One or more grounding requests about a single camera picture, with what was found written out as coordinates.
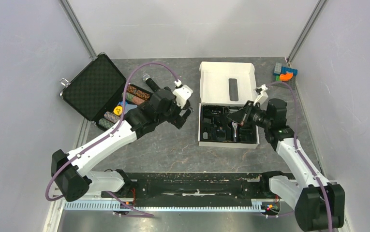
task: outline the white box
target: white box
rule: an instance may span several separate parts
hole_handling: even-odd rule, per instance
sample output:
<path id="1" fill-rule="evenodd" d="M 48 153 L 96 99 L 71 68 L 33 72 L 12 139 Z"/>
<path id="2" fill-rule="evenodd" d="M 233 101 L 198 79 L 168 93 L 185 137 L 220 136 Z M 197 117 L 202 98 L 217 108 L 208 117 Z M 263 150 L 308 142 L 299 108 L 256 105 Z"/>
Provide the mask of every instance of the white box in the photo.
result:
<path id="1" fill-rule="evenodd" d="M 259 131 L 256 126 L 256 143 L 208 142 L 200 141 L 202 105 L 238 106 L 256 98 L 256 79 L 251 63 L 202 62 L 200 64 L 200 98 L 198 142 L 200 146 L 257 148 Z M 238 101 L 230 100 L 229 79 L 237 79 Z"/>

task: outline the blue plastic block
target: blue plastic block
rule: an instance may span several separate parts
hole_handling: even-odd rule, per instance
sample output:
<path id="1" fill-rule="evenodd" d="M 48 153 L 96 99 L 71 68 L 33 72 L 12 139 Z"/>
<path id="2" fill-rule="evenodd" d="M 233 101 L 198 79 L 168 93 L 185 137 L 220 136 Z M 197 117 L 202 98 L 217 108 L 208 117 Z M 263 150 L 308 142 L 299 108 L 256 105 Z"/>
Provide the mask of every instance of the blue plastic block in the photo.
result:
<path id="1" fill-rule="evenodd" d="M 280 63 L 276 63 L 275 64 L 274 71 L 273 71 L 273 75 L 280 75 L 280 72 L 281 72 L 281 64 Z"/>
<path id="2" fill-rule="evenodd" d="M 281 74 L 286 74 L 288 72 L 293 73 L 293 76 L 297 75 L 297 69 L 292 69 L 292 68 L 284 67 L 284 66 L 281 68 Z"/>

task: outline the marble surface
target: marble surface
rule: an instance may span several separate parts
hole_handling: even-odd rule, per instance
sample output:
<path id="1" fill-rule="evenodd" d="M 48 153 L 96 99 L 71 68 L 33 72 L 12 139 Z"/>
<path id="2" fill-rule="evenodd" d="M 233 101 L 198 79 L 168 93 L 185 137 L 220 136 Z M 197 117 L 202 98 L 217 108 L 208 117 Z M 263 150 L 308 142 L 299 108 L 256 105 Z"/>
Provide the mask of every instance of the marble surface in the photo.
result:
<path id="1" fill-rule="evenodd" d="M 199 65 L 202 61 L 249 62 L 255 66 L 257 85 L 272 80 L 275 62 L 285 63 L 284 58 L 167 58 L 167 59 L 118 59 L 114 60 L 120 71 L 128 77 L 138 65 L 148 61 L 161 61 L 173 68 L 194 93 L 190 99 L 195 109 L 178 130 L 169 123 L 159 125 L 156 130 L 114 152 L 94 167 L 95 171 L 123 169 L 126 172 L 266 172 L 280 170 L 289 172 L 283 159 L 265 140 L 263 129 L 259 129 L 260 145 L 256 149 L 220 148 L 198 146 L 198 105 L 200 103 Z M 161 87 L 173 88 L 173 77 L 161 66 L 146 66 L 140 70 L 131 83 L 150 90 L 142 82 L 142 75 L 149 73 Z M 280 98 L 288 102 L 288 125 L 294 128 L 294 107 L 288 89 L 272 87 L 269 98 Z M 298 107 L 298 137 L 307 155 L 320 169 L 302 109 Z M 88 140 L 102 133 L 90 127 Z"/>

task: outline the white gear rack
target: white gear rack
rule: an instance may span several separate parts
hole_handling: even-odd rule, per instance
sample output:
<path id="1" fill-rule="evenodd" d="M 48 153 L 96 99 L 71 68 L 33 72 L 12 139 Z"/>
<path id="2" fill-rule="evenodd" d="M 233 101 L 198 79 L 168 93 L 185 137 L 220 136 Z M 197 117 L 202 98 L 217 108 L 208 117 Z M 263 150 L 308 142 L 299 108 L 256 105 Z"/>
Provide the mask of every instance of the white gear rack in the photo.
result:
<path id="1" fill-rule="evenodd" d="M 135 207 L 147 212 L 265 212 L 261 209 L 262 202 L 253 201 L 251 206 L 206 206 L 206 207 Z M 77 200 L 66 202 L 64 210 L 96 210 L 96 211 L 131 211 L 115 200 Z"/>

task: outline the robotic arm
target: robotic arm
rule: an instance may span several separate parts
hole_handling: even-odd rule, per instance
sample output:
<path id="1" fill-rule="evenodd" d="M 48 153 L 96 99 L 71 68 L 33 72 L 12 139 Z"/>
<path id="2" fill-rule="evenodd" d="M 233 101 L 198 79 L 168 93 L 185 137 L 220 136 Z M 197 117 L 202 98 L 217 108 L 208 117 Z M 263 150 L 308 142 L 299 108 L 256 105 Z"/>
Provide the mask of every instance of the robotic arm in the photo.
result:
<path id="1" fill-rule="evenodd" d="M 264 191 L 280 196 L 295 210 L 297 223 L 303 231 L 328 228 L 328 208 L 331 212 L 333 228 L 344 224 L 344 190 L 339 184 L 332 184 L 313 165 L 304 152 L 294 131 L 286 125 L 287 103 L 280 99 L 270 99 L 266 110 L 260 105 L 267 98 L 265 85 L 256 89 L 258 97 L 248 101 L 228 118 L 241 125 L 252 121 L 265 129 L 266 141 L 283 158 L 292 171 L 297 184 L 291 182 L 280 171 L 263 173 L 261 177 Z"/>
<path id="2" fill-rule="evenodd" d="M 187 85 L 182 85 L 181 81 L 176 81 L 175 86 L 173 91 L 168 87 L 158 89 L 149 101 L 130 110 L 117 130 L 114 125 L 89 143 L 67 154 L 58 150 L 52 155 L 52 176 L 72 160 L 55 179 L 67 201 L 75 201 L 87 192 L 119 191 L 125 184 L 122 171 L 93 172 L 92 168 L 124 145 L 154 131 L 156 126 L 165 121 L 178 129 L 183 126 L 192 112 L 188 99 L 193 91 Z"/>

